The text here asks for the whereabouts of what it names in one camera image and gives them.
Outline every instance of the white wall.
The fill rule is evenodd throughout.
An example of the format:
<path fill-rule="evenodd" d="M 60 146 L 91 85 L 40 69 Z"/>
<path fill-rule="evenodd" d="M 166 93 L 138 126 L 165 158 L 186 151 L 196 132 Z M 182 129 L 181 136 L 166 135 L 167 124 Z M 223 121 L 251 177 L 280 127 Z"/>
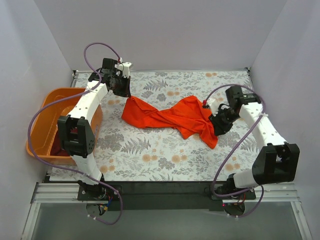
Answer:
<path fill-rule="evenodd" d="M 35 0 L 72 69 L 111 44 L 135 70 L 250 67 L 286 0 Z M 114 55 L 94 47 L 97 68 Z"/>
<path fill-rule="evenodd" d="M 272 123 L 300 148 L 295 183 L 319 239 L 320 1 L 288 0 L 252 66 Z"/>
<path fill-rule="evenodd" d="M 33 0 L 0 0 L 0 22 L 0 239 L 17 240 L 45 170 L 26 153 L 29 121 L 72 72 Z"/>

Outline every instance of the orange bin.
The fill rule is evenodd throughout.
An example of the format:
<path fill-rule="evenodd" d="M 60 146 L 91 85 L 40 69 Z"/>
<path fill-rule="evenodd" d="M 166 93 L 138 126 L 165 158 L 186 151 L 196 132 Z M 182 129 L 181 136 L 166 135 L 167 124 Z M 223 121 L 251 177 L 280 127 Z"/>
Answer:
<path fill-rule="evenodd" d="M 80 87 L 57 88 L 46 96 L 42 107 L 56 100 L 64 99 L 66 97 L 82 93 L 84 90 L 84 88 Z M 56 145 L 55 148 L 60 148 L 60 142 L 57 141 L 58 118 L 60 116 L 66 116 L 76 106 L 79 99 L 80 97 L 75 97 L 66 101 L 56 103 L 43 110 L 34 121 L 31 131 L 32 146 L 36 154 L 40 158 L 46 160 L 48 163 L 55 165 L 76 165 L 75 161 L 67 154 L 67 152 L 65 152 L 66 155 L 52 155 L 52 148 L 54 144 Z M 102 109 L 99 105 L 91 121 L 91 129 L 93 133 L 95 133 L 96 142 L 102 122 L 102 116 Z M 26 142 L 26 151 L 31 156 L 34 156 L 30 151 L 28 141 Z"/>

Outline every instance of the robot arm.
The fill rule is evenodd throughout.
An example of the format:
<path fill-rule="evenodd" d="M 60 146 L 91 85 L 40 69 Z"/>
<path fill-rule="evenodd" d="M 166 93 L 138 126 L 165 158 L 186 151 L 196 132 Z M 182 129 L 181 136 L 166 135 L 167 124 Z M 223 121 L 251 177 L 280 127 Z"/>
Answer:
<path fill-rule="evenodd" d="M 232 86 L 226 91 L 229 108 L 223 108 L 215 99 L 207 101 L 209 117 L 216 136 L 227 133 L 238 118 L 243 118 L 251 128 L 259 116 L 262 118 L 252 131 L 260 153 L 252 169 L 231 174 L 226 184 L 218 189 L 220 194 L 237 192 L 239 189 L 257 187 L 263 184 L 291 182 L 295 178 L 300 150 L 296 144 L 289 144 L 276 131 L 266 114 L 261 113 L 263 105 L 254 93 L 243 93 L 241 87 Z"/>
<path fill-rule="evenodd" d="M 117 60 L 104 58 L 99 73 L 102 76 L 100 85 L 83 95 L 67 116 L 60 116 L 57 122 L 61 148 L 72 157 L 79 170 L 97 180 L 102 173 L 94 158 L 96 133 L 92 130 L 91 121 L 105 95 L 112 90 L 121 97 L 130 97 L 130 62 L 119 63 Z M 99 81 L 99 76 L 92 73 L 85 90 L 90 90 Z M 85 177 L 82 184 L 94 186 L 98 183 Z"/>

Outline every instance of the floral tablecloth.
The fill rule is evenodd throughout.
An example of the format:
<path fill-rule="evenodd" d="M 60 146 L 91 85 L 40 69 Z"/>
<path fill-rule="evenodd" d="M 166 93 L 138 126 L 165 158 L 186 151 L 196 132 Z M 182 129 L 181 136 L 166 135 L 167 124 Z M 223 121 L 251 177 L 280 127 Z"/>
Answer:
<path fill-rule="evenodd" d="M 76 87 L 85 87 L 90 73 L 81 73 Z M 132 72 L 131 94 L 159 110 L 194 95 L 205 99 L 210 90 L 223 84 L 251 87 L 246 71 Z M 213 97 L 226 102 L 226 89 Z M 238 119 L 230 132 L 210 149 L 195 134 L 184 140 L 171 128 L 139 129 L 121 119 L 126 98 L 109 93 L 101 102 L 103 121 L 95 149 L 95 160 L 107 181 L 210 181 L 232 147 L 248 131 Z M 223 168 L 218 180 L 251 168 L 259 150 L 252 135 L 245 140 Z M 50 181 L 76 181 L 77 173 L 52 169 Z"/>

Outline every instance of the red fabric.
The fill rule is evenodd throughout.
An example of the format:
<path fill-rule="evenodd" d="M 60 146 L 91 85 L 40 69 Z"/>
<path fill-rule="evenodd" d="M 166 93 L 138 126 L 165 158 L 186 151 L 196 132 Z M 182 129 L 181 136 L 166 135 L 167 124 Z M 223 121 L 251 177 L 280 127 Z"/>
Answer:
<path fill-rule="evenodd" d="M 141 129 L 178 129 L 184 139 L 198 133 L 200 138 L 213 149 L 217 145 L 218 138 L 209 121 L 210 115 L 211 111 L 202 108 L 202 103 L 195 96 L 183 98 L 173 107 L 162 111 L 132 96 L 126 101 L 122 119 Z"/>

